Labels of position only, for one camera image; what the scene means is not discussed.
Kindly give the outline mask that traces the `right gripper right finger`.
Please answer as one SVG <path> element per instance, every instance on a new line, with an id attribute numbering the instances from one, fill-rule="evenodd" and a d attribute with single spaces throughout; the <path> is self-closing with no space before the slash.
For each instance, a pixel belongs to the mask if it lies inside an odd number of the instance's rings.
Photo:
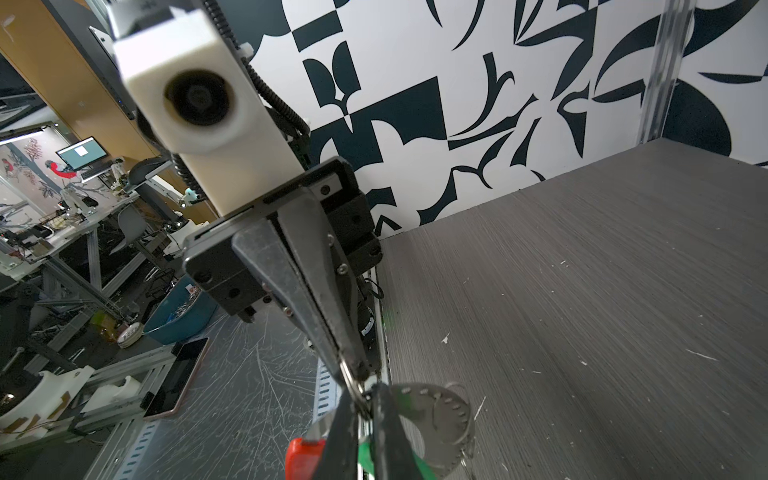
<path id="1" fill-rule="evenodd" d="M 371 389 L 373 440 L 371 454 L 376 479 L 421 480 L 411 444 L 387 384 Z"/>

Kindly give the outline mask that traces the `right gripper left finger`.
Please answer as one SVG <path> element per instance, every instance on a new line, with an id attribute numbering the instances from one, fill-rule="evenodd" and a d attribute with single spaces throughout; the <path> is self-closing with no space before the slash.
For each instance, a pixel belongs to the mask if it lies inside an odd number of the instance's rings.
<path id="1" fill-rule="evenodd" d="M 358 478 L 360 392 L 348 387 L 343 393 L 314 480 L 355 480 Z"/>

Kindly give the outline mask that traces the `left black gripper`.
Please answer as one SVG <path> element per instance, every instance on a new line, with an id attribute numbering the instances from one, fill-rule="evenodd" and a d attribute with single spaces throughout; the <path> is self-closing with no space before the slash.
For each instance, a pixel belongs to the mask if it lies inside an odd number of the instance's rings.
<path id="1" fill-rule="evenodd" d="M 273 295 L 337 383 L 359 388 L 371 366 L 355 280 L 382 258 L 352 166 L 334 157 L 186 240 L 183 268 L 231 315 Z"/>

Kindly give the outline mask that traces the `red key tag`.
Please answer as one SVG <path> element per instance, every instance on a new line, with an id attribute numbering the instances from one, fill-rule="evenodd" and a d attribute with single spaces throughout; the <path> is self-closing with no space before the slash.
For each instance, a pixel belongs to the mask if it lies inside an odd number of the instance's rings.
<path id="1" fill-rule="evenodd" d="M 311 480 L 322 458 L 326 440 L 293 439 L 286 450 L 286 480 Z"/>

